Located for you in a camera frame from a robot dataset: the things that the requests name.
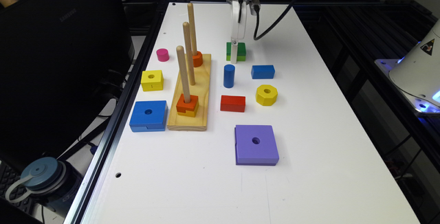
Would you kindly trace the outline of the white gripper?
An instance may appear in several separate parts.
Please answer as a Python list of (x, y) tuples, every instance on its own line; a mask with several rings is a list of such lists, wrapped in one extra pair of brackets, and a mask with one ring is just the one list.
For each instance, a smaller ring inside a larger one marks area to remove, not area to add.
[(231, 32), (231, 51), (230, 62), (232, 64), (237, 63), (238, 54), (238, 40), (245, 38), (245, 28), (247, 22), (247, 5), (245, 2), (239, 3), (238, 1), (232, 1), (232, 32)]

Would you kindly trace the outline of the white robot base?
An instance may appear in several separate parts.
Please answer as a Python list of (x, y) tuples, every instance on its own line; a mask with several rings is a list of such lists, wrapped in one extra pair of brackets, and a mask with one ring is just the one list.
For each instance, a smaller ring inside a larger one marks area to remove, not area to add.
[(377, 59), (375, 64), (416, 114), (439, 114), (439, 23), (403, 58)]

